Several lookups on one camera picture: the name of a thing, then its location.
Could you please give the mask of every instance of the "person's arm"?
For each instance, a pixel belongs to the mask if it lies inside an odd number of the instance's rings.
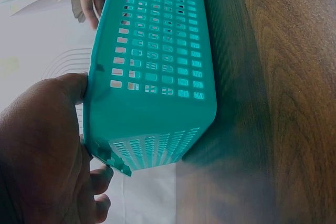
[[[8,186],[6,185],[2,169],[3,166],[0,164],[0,223],[20,224],[22,223],[21,217],[16,212],[14,203],[9,196]]]

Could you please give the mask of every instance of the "plastic basket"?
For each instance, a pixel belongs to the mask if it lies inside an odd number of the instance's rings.
[[[216,109],[203,0],[106,0],[84,100],[92,155],[129,176],[177,162]]]

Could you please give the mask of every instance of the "dark skin hand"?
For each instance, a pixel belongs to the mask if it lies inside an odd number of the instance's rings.
[[[15,210],[16,222],[11,223],[93,224],[106,219],[109,198],[93,196],[107,190],[113,171],[102,166],[90,172],[91,157],[81,144],[75,109],[86,84],[86,74],[41,81],[0,114],[0,185],[5,185],[0,193],[9,196]]]

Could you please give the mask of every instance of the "white paper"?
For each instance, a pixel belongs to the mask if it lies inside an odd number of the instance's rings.
[[[9,18],[0,6],[0,110],[43,78],[89,67],[95,32],[73,18],[70,5],[41,10]],[[91,168],[100,165],[94,159]],[[175,223],[175,165],[140,170],[131,178],[115,172],[107,194],[112,206],[105,223]]]

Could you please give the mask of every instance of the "wooden table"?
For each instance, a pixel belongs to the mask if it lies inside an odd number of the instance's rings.
[[[205,0],[215,123],[177,164],[177,224],[336,223],[336,0]]]

